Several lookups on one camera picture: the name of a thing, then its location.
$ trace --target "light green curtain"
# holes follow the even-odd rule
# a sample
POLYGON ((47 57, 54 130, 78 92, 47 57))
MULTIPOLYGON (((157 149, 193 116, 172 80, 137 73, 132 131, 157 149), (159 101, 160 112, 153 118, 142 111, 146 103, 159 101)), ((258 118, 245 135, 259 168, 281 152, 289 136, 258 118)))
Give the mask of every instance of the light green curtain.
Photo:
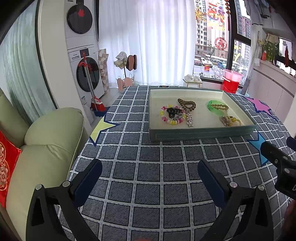
POLYGON ((55 110, 37 55, 36 7, 37 0, 18 17, 1 44, 11 102, 28 124, 55 110))

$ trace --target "yellow star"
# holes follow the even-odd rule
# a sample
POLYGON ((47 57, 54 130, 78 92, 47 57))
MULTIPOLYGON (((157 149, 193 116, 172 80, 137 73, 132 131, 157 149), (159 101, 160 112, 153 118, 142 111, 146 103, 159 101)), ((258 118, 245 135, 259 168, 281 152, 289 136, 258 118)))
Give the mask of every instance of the yellow star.
POLYGON ((96 146, 97 142, 98 142, 98 139, 99 139, 99 136, 101 134, 102 131, 106 131, 110 128, 113 128, 115 126, 118 126, 119 124, 115 124, 115 123, 111 123, 111 122, 108 122, 105 120, 105 117, 104 116, 100 122, 97 124, 97 126, 95 127, 94 131, 91 133, 91 140, 93 142, 93 144, 96 146))

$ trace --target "white car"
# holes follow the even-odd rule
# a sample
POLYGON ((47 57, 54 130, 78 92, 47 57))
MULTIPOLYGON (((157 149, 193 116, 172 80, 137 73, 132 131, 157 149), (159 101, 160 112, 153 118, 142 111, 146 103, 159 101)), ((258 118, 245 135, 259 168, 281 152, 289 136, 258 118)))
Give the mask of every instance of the white car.
POLYGON ((211 61, 206 60, 205 58, 202 58, 201 60, 202 60, 202 65, 209 65, 210 68, 213 67, 213 63, 211 61))

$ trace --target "street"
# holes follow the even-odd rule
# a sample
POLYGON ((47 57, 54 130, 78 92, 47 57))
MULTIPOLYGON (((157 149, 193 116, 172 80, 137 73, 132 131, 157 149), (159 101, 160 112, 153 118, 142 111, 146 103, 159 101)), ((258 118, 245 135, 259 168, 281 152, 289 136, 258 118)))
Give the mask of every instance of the street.
POLYGON ((209 72, 205 72, 204 69, 205 69, 205 67, 203 65, 202 66, 195 65, 193 68, 193 75, 200 74, 203 77, 222 80, 222 76, 224 75, 224 71, 222 69, 218 68, 218 66, 213 65, 213 67, 210 68, 209 72))

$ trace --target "dryer door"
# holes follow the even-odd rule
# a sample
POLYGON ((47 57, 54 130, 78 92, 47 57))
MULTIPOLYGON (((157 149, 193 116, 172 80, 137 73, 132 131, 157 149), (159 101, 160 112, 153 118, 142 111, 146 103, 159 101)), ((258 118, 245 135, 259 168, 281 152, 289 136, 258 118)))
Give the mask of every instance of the dryer door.
MULTIPOLYGON (((98 64, 93 58, 86 57, 86 61, 90 67, 89 75, 91 77, 93 89, 95 89, 98 86, 98 83, 100 80, 100 70, 99 70, 98 64)), ((83 89, 85 92, 90 92, 89 86, 87 84, 86 72, 82 65, 80 67, 77 66, 76 77, 77 77, 77 82, 80 88, 83 89)))
POLYGON ((67 13, 67 23, 75 33, 85 34, 91 29, 92 15, 83 4, 72 6, 67 13))

